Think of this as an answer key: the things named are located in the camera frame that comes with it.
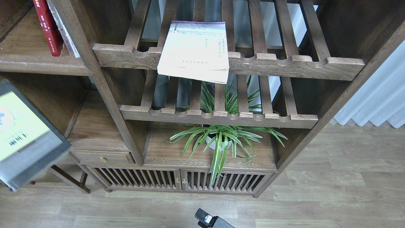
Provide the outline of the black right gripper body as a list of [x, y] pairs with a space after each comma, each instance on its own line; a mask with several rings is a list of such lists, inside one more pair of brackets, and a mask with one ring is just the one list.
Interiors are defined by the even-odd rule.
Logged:
[[230, 225], [228, 222], [224, 221], [218, 216], [212, 217], [208, 224], [199, 221], [198, 226], [202, 228], [234, 228], [234, 226]]

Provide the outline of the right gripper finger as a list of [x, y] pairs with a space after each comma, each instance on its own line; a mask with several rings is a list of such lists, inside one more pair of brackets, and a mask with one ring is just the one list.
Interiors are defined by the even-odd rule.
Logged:
[[198, 219], [199, 226], [214, 226], [215, 220], [214, 217], [208, 214], [201, 208], [198, 208], [194, 214], [194, 217]]

